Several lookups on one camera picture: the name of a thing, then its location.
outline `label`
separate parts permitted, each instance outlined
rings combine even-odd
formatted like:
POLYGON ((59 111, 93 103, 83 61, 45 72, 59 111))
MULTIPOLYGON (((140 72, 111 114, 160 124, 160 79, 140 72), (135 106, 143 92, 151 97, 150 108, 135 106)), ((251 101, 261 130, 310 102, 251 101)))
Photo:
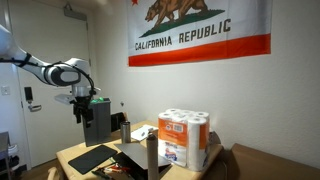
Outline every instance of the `label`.
POLYGON ((159 139, 187 147, 188 127, 185 123, 172 122, 170 120, 158 119, 159 139))
POLYGON ((159 139, 159 155, 167 160, 185 167, 187 165, 187 148, 159 139))

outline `bear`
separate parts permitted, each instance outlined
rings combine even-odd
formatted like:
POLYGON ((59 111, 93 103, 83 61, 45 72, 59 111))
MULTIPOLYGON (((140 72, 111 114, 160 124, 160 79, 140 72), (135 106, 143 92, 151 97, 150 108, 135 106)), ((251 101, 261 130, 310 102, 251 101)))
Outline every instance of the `bear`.
POLYGON ((208 11, 208 6, 205 4, 204 0, 156 0, 149 8, 145 20, 149 22, 158 15, 158 20, 153 27, 156 28, 161 24, 165 17, 169 19, 169 22, 173 22, 173 12, 176 10, 178 10, 179 19, 183 19, 190 8, 201 10, 201 13, 208 11))

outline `red stripe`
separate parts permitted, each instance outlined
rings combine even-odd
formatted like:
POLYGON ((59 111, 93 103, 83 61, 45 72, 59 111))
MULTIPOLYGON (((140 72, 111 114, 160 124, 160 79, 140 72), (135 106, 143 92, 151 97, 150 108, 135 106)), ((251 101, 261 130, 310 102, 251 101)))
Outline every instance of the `red stripe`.
POLYGON ((129 66, 150 66, 270 54, 271 34, 249 36, 181 50, 129 57, 129 66))

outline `door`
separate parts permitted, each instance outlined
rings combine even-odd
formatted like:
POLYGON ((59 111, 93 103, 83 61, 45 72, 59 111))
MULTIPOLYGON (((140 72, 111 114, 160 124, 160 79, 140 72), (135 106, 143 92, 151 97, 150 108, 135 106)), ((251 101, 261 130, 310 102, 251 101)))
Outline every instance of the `door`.
MULTIPOLYGON (((72 57, 88 60, 87 24, 65 17, 62 8, 30 0, 9 1, 13 36, 18 45, 48 63, 65 62, 72 57)), ((70 94, 71 87, 43 84, 33 74, 18 69, 22 104, 30 149, 31 166, 56 158, 55 153, 84 141, 82 124, 76 123, 72 105, 54 100, 70 94), (24 87, 31 87, 32 105, 42 109, 30 112, 24 87)))

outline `light switch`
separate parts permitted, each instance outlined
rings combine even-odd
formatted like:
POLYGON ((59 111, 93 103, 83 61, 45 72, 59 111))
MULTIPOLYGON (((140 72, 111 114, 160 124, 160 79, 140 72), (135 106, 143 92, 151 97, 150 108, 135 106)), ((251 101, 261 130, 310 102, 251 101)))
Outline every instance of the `light switch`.
POLYGON ((10 95, 10 87, 9 86, 1 86, 1 94, 2 95, 10 95))

